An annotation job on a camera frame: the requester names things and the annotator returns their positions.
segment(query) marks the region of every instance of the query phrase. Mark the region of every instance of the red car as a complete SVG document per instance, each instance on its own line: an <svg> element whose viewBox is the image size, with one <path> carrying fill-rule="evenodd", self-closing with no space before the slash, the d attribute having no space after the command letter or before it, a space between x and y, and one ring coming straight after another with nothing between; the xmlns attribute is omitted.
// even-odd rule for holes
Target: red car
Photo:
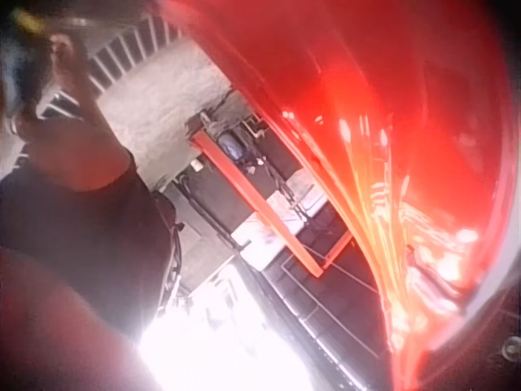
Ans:
<svg viewBox="0 0 521 391"><path fill-rule="evenodd" d="M423 389L458 355L426 360L474 344L519 272L519 102L491 16L448 0L162 7L323 186L379 286L394 388Z"/></svg>

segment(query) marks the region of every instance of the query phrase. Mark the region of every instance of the bright light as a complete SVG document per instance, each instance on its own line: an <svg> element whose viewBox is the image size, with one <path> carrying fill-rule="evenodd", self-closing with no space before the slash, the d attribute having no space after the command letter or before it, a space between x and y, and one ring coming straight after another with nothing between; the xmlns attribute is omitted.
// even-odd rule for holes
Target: bright light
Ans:
<svg viewBox="0 0 521 391"><path fill-rule="evenodd" d="M461 276L460 264L462 257L454 253L445 253L436 265L438 274L447 281L458 281Z"/></svg>
<svg viewBox="0 0 521 391"><path fill-rule="evenodd" d="M461 230L456 234L456 239L462 243L472 243L478 239L478 233L473 230Z"/></svg>
<svg viewBox="0 0 521 391"><path fill-rule="evenodd" d="M237 293L229 322L213 331L195 309L172 310L145 332L142 356L165 391L312 391L306 367L274 332L233 266L221 276ZM198 300L205 306L206 291ZM213 289L214 299L217 289Z"/></svg>
<svg viewBox="0 0 521 391"><path fill-rule="evenodd" d="M346 143L351 142L351 130L346 120L339 120L340 134Z"/></svg>

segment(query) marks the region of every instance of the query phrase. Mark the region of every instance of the glossy red paint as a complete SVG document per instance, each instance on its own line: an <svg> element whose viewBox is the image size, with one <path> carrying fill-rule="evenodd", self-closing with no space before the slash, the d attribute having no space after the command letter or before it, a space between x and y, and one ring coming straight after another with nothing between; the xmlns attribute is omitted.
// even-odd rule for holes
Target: glossy red paint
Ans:
<svg viewBox="0 0 521 391"><path fill-rule="evenodd" d="M490 23L454 0L165 0L164 13L323 186L379 286L395 389L421 388L513 200L519 129Z"/></svg>

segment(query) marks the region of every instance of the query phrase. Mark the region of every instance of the car lift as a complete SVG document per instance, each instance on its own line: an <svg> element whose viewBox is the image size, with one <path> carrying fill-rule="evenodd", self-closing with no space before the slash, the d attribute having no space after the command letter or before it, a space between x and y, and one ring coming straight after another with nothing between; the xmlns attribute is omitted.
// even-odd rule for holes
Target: car lift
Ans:
<svg viewBox="0 0 521 391"><path fill-rule="evenodd" d="M199 149L221 171L231 186L258 213L259 219L274 230L293 255L300 260L302 265L313 276L320 277L324 270L335 261L351 241L352 234L347 231L328 254L324 256L324 263L320 265L296 236L290 232L282 219L269 206L268 201L265 200L234 162L221 150L204 127L192 133L190 141L194 147Z"/></svg>

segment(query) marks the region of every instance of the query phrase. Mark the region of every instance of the person's hand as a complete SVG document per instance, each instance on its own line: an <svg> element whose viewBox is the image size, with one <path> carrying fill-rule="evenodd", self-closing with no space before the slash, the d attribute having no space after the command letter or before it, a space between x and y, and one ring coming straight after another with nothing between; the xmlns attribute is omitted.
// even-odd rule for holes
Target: person's hand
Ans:
<svg viewBox="0 0 521 391"><path fill-rule="evenodd" d="M89 73L83 45L72 43L64 34L54 34L50 41L50 60L56 82L73 95L85 93L89 88Z"/></svg>

